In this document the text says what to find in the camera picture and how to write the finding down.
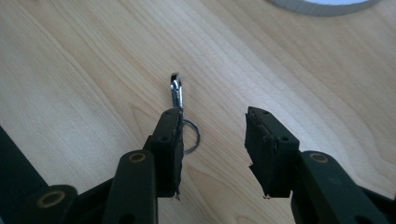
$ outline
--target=metal ring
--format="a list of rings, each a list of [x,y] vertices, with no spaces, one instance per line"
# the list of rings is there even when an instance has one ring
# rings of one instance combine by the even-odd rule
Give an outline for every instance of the metal ring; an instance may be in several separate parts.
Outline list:
[[[132,155],[129,157],[129,160],[130,160],[131,162],[141,162],[141,161],[143,161],[145,158],[146,158],[146,155],[145,155],[144,153],[137,152],[137,153],[132,154]]]
[[[52,198],[49,201],[46,201],[48,199],[48,197],[50,197],[50,196],[54,196],[54,198]],[[38,199],[36,205],[39,208],[49,208],[49,207],[52,207],[53,205],[56,205],[59,202],[61,202],[65,196],[66,195],[62,190],[53,190],[53,191],[47,192],[43,196],[41,196]]]
[[[184,150],[184,155],[188,155],[188,154],[192,153],[196,148],[198,148],[199,143],[201,142],[201,133],[199,132],[198,126],[194,122],[192,122],[188,119],[183,119],[183,123],[190,125],[190,127],[192,127],[192,129],[197,134],[197,140],[195,141],[194,146],[192,146],[191,148],[189,148],[187,150]]]

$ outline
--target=black plastic part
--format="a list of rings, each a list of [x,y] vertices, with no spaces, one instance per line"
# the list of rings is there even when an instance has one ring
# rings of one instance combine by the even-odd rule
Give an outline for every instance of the black plastic part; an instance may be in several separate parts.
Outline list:
[[[78,195],[76,223],[101,223],[113,178]]]
[[[265,195],[288,198],[294,182],[293,165],[300,142],[270,112],[249,107],[245,148],[253,162],[250,170]]]
[[[155,158],[158,197],[171,198],[175,193],[179,194],[178,186],[181,182],[184,156],[183,118],[180,107],[163,112],[150,137],[149,150]]]
[[[370,191],[369,189],[361,188],[372,203],[382,212],[389,223],[396,223],[396,199],[391,200],[380,194]]]
[[[25,202],[16,214],[17,223],[75,223],[76,198],[77,191],[71,186],[50,186]]]
[[[0,152],[0,217],[5,223],[15,223],[17,208],[48,185],[2,127]]]
[[[148,150],[123,155],[108,195],[102,223],[158,223],[154,157]]]
[[[292,198],[296,223],[388,223],[333,157],[316,151],[303,152],[298,177],[301,186],[293,191],[296,197]],[[300,198],[309,199],[313,206],[298,202]],[[313,213],[318,222],[307,222],[306,217]]]

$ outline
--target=wood grain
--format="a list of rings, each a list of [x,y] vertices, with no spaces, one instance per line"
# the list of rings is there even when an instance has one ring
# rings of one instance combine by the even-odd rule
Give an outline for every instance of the wood grain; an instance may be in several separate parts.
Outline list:
[[[143,146],[178,71],[202,144],[160,223],[293,223],[290,200],[264,200],[248,169],[249,105],[394,197],[394,11],[389,0],[335,18],[262,0],[0,1],[0,124],[49,184],[83,192]]]

